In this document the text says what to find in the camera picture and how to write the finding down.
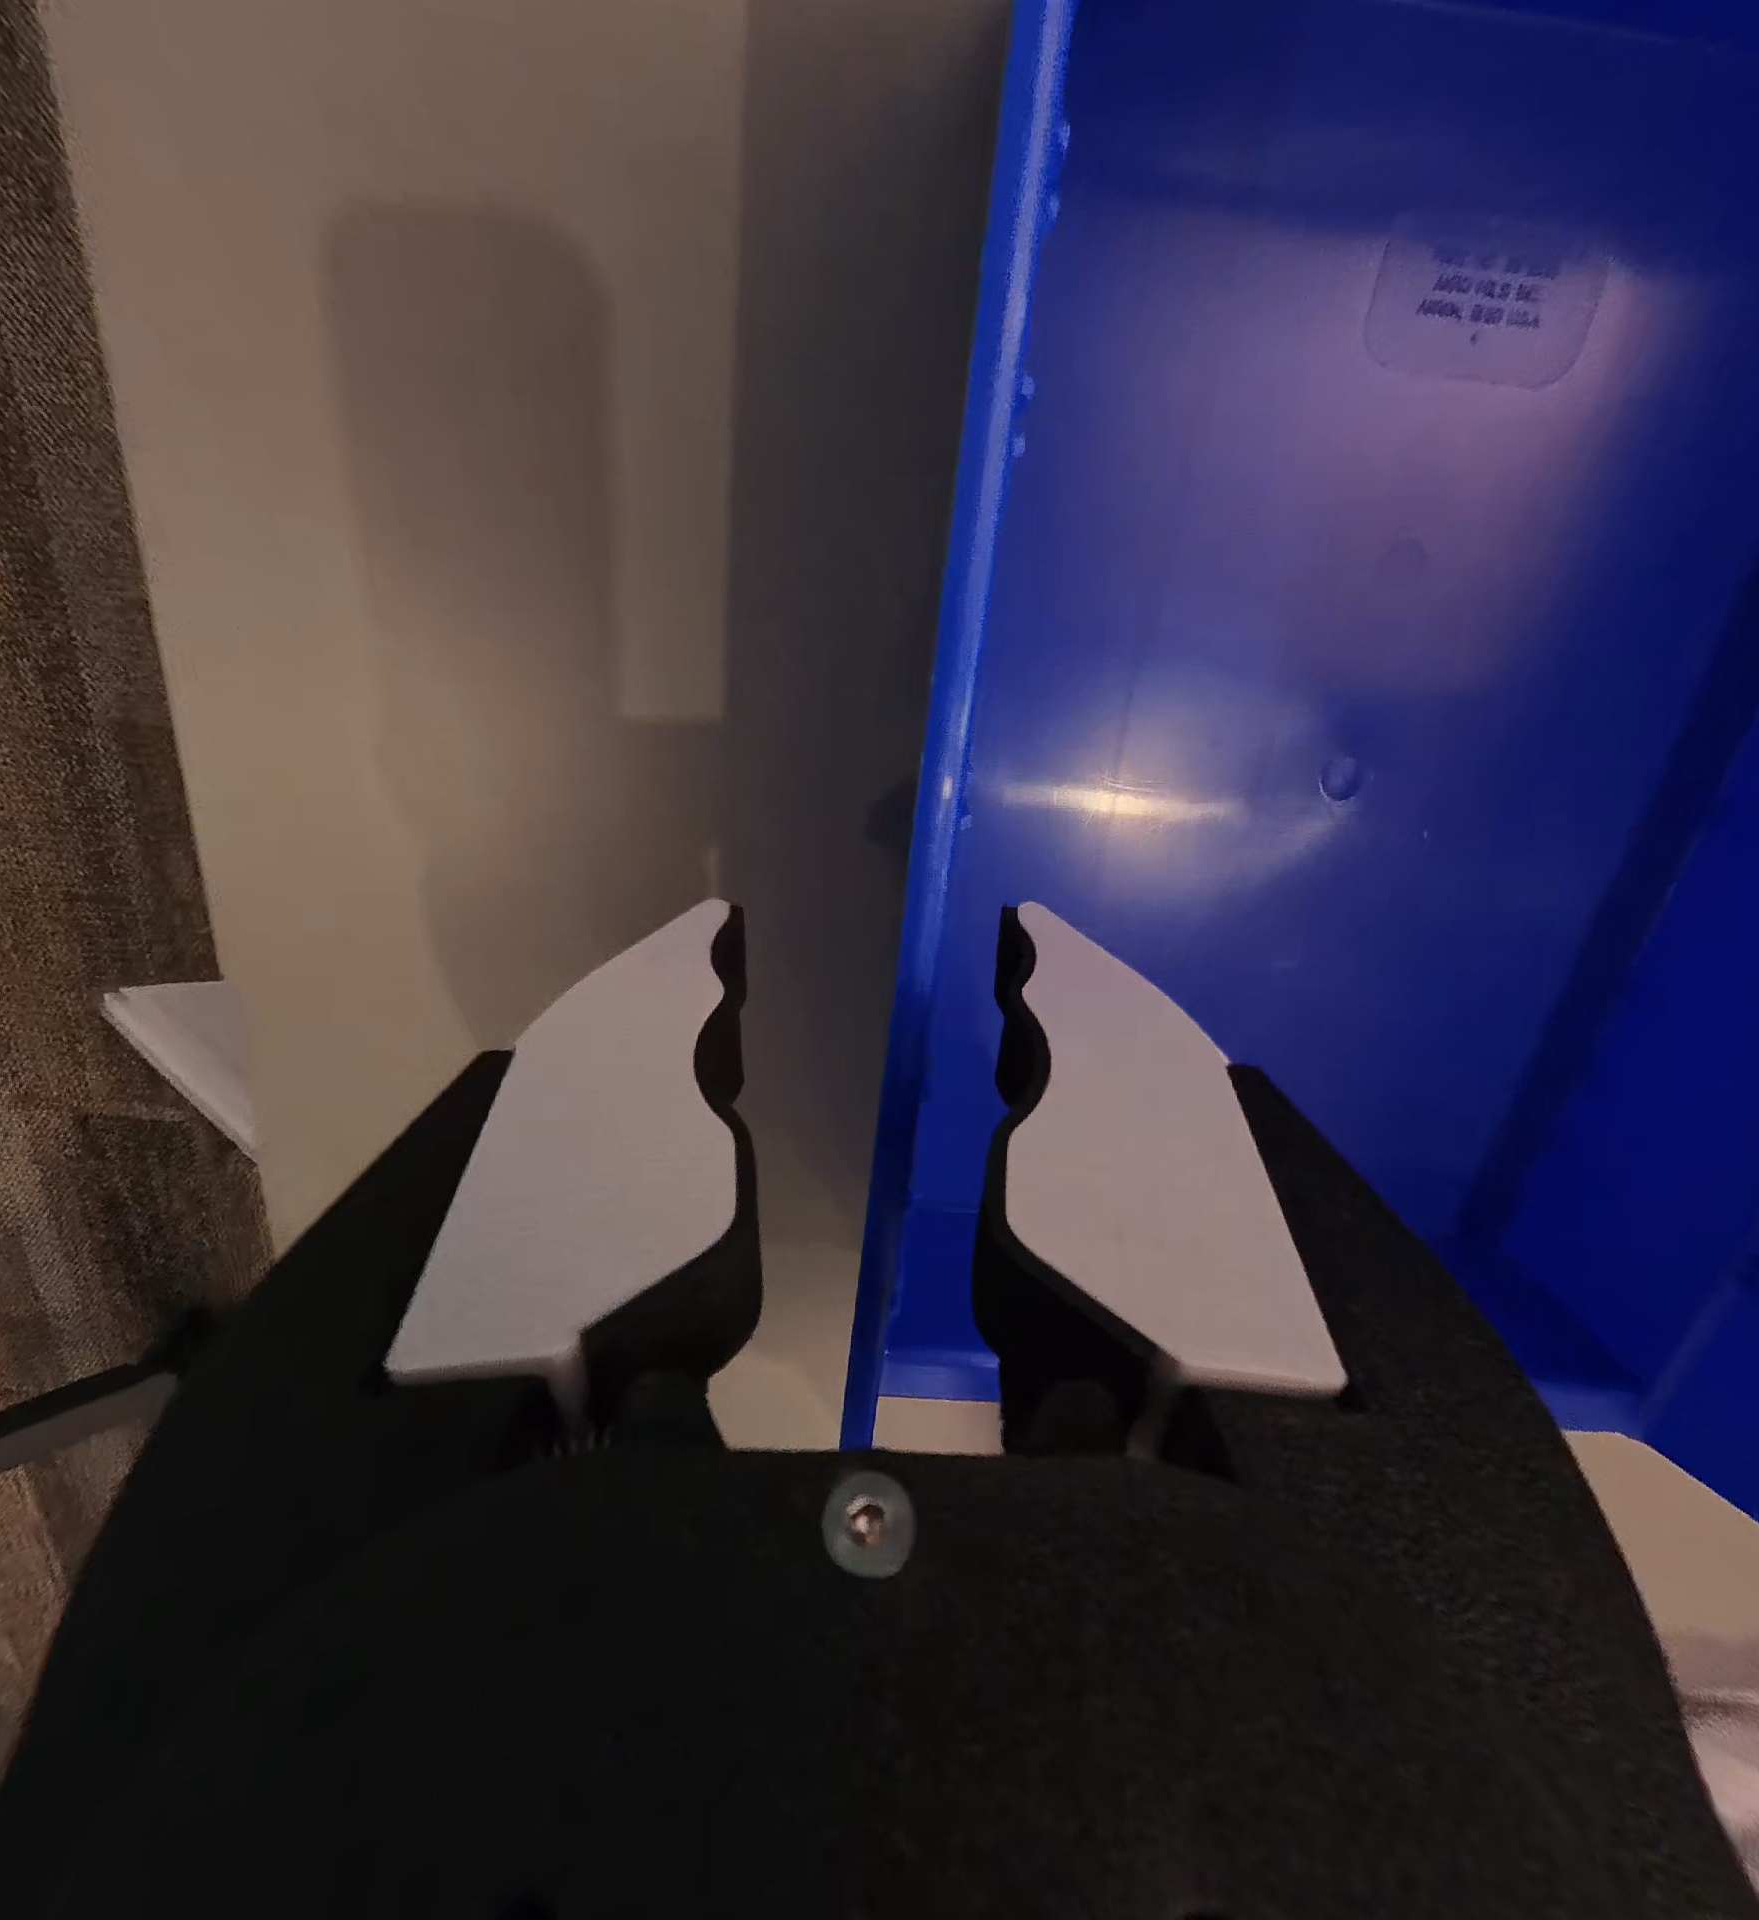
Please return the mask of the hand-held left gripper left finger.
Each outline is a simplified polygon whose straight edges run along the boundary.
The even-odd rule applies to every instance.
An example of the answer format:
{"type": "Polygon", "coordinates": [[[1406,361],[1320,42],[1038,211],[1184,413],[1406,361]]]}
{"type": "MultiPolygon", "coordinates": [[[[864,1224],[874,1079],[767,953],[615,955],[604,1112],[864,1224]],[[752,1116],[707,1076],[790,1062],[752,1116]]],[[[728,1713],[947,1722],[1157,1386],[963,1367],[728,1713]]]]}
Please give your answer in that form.
{"type": "Polygon", "coordinates": [[[535,1379],[604,1433],[639,1382],[704,1393],[740,1358],[764,1303],[745,998],[742,910],[703,900],[530,1021],[388,1379],[535,1379]]]}

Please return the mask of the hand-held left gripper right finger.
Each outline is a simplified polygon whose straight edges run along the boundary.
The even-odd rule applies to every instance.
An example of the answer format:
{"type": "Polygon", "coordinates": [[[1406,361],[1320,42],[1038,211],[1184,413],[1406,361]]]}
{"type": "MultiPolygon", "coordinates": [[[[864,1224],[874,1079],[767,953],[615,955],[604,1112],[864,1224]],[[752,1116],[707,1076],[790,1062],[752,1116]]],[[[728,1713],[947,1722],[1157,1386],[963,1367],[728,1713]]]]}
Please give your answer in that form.
{"type": "Polygon", "coordinates": [[[1007,1449],[1132,1449],[1191,1395],[1348,1388],[1227,1054],[1045,905],[1002,910],[973,1320],[1007,1449]]]}

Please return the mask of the blue plastic bin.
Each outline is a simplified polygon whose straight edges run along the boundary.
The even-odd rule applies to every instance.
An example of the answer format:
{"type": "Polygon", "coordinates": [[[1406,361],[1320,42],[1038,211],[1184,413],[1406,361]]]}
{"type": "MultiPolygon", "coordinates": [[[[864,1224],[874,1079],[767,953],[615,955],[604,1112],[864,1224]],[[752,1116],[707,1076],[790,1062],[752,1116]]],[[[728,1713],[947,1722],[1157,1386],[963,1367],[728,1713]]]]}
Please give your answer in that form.
{"type": "Polygon", "coordinates": [[[1759,1523],[1759,5],[1015,5],[843,1390],[1036,900],[1759,1523]]]}

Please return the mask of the white flat panel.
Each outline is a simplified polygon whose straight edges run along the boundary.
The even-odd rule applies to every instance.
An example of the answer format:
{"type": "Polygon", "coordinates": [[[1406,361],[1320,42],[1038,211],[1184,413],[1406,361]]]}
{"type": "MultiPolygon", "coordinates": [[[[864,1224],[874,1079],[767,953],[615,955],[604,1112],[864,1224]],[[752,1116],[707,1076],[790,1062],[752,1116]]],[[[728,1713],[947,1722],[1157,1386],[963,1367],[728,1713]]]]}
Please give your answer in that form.
{"type": "Polygon", "coordinates": [[[226,978],[110,989],[102,1018],[249,1162],[258,1162],[242,997],[226,978]]]}

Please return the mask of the black metal bar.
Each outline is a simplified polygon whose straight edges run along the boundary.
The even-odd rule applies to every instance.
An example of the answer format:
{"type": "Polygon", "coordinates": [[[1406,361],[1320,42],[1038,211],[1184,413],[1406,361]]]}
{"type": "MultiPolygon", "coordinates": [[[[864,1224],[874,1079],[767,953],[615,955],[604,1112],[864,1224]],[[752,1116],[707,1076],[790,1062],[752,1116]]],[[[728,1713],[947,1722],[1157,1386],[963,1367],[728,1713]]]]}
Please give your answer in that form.
{"type": "Polygon", "coordinates": [[[3,1407],[0,1476],[104,1433],[151,1423],[216,1328],[209,1308],[181,1314],[142,1358],[3,1407]]]}

